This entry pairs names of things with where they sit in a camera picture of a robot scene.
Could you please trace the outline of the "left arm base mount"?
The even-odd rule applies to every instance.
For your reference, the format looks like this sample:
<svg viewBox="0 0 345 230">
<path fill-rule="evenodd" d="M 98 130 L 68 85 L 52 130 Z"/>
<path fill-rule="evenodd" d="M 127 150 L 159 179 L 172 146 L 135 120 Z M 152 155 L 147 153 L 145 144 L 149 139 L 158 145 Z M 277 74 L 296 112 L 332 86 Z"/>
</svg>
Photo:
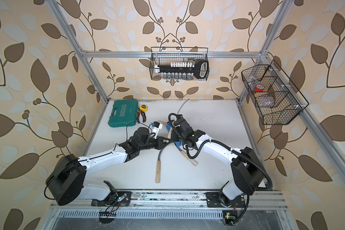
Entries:
<svg viewBox="0 0 345 230">
<path fill-rule="evenodd" d="M 131 191 L 117 191 L 115 187 L 109 181 L 103 181 L 108 188 L 107 196 L 102 199 L 93 199 L 91 202 L 91 206 L 93 207 L 109 207 L 109 206 L 128 206 L 131 201 Z"/>
</svg>

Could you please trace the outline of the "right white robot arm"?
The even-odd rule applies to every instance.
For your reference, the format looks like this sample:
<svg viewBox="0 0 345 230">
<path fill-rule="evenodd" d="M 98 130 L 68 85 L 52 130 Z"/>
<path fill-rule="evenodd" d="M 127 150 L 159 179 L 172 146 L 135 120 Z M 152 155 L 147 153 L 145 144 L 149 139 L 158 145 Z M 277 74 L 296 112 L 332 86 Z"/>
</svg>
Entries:
<svg viewBox="0 0 345 230">
<path fill-rule="evenodd" d="M 201 130 L 193 130 L 182 115 L 170 113 L 168 123 L 174 142 L 182 143 L 189 159 L 194 160 L 203 152 L 230 166 L 232 179 L 218 192 L 218 200 L 222 205 L 232 205 L 241 195 L 251 196 L 257 190 L 273 189 L 273 182 L 253 149 L 233 148 Z"/>
</svg>

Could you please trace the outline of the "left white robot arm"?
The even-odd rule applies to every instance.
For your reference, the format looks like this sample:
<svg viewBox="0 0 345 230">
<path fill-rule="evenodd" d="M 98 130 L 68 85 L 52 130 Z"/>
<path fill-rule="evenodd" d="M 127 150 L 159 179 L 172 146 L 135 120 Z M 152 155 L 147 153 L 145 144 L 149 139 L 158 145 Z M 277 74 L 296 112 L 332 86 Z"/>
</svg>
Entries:
<svg viewBox="0 0 345 230">
<path fill-rule="evenodd" d="M 129 162 L 139 156 L 142 150 L 161 150 L 171 140 L 156 134 L 151 135 L 146 127 L 138 128 L 132 137 L 111 150 L 88 157 L 75 157 L 73 154 L 63 157 L 46 180 L 45 191 L 49 191 L 52 200 L 65 206 L 76 199 L 97 200 L 107 205 L 114 205 L 126 198 L 118 195 L 109 181 L 88 182 L 88 176 L 116 164 Z"/>
</svg>

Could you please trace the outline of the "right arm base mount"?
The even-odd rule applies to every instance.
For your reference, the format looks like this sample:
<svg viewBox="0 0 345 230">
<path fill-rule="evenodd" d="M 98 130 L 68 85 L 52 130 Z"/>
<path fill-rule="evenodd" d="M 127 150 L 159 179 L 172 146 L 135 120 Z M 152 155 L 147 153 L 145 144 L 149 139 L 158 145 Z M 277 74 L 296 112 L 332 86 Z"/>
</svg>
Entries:
<svg viewBox="0 0 345 230">
<path fill-rule="evenodd" d="M 206 192 L 206 201 L 209 208 L 244 208 L 245 200 L 242 196 L 237 196 L 235 199 L 229 199 L 224 195 L 223 189 L 229 181 L 222 186 L 219 191 Z"/>
</svg>

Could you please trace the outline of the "blue grey microfiber rag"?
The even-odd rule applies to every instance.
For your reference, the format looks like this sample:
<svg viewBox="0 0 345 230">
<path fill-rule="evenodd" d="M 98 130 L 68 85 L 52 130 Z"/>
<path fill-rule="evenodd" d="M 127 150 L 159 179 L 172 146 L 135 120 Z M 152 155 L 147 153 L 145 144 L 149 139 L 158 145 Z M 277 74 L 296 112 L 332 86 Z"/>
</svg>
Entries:
<svg viewBox="0 0 345 230">
<path fill-rule="evenodd" d="M 176 147 L 181 147 L 182 146 L 182 142 L 180 141 L 178 135 L 175 133 L 175 131 L 173 129 L 172 129 L 172 138 L 171 138 L 171 140 L 174 142 Z"/>
</svg>

